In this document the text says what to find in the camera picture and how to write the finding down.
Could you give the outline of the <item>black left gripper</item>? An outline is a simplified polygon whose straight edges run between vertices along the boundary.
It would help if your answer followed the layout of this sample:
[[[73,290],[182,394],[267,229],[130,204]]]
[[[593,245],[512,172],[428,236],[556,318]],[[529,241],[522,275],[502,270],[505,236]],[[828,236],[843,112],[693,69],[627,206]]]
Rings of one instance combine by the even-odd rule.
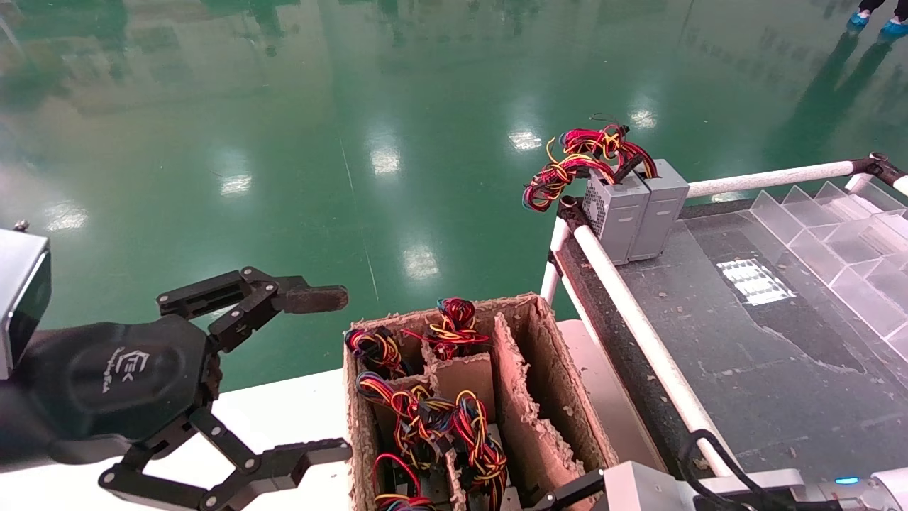
[[[256,454],[210,408],[223,373],[201,328],[178,316],[40,331],[21,360],[23,462],[123,459],[98,485],[163,510],[243,510],[260,495],[298,488],[315,465],[347,461],[344,439],[279,444]],[[211,489],[145,473],[201,434],[233,465]]]

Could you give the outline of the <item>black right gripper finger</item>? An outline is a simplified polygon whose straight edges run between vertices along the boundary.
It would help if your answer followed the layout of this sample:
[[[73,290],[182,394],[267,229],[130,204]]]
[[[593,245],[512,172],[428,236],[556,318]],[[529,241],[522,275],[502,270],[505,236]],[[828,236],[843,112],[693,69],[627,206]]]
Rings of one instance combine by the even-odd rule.
[[[545,493],[533,507],[526,510],[565,510],[603,491],[604,469],[599,468]]]

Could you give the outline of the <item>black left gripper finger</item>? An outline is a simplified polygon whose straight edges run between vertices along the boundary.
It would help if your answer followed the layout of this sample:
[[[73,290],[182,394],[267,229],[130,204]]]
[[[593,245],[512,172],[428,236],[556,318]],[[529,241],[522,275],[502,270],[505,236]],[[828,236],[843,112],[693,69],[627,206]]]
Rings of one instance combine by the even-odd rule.
[[[312,287],[302,276],[272,276],[246,266],[159,295],[162,316],[176,314],[187,320],[218,310],[224,313],[209,324],[209,339],[229,353],[279,313],[317,314],[347,307],[343,285]]]

